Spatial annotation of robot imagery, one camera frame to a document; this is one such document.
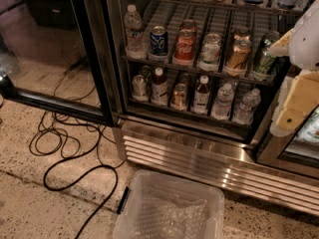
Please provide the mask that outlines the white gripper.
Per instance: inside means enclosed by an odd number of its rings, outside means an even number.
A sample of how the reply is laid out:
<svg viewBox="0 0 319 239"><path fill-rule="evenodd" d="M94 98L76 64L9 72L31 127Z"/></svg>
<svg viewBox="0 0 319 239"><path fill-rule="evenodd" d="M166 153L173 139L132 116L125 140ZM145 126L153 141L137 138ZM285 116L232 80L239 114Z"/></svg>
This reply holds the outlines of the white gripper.
<svg viewBox="0 0 319 239"><path fill-rule="evenodd" d="M319 106L319 73L314 72L319 70L319 0L268 51L273 57L289 57L302 69L297 77L286 77L279 91L270 132L283 137L299 128Z"/></svg>

